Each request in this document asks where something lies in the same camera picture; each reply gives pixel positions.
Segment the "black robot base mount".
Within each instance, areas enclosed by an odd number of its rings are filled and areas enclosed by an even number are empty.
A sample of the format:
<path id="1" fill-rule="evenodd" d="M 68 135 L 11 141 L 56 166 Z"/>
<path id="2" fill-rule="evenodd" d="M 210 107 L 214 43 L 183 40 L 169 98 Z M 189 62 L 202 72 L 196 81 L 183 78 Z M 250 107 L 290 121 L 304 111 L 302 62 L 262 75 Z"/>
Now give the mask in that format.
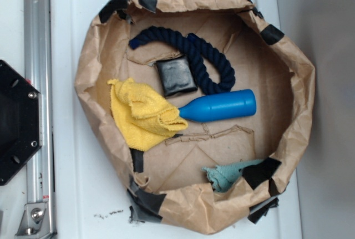
<path id="1" fill-rule="evenodd" d="M 40 93 L 1 60 L 1 186 L 41 147 Z"/>

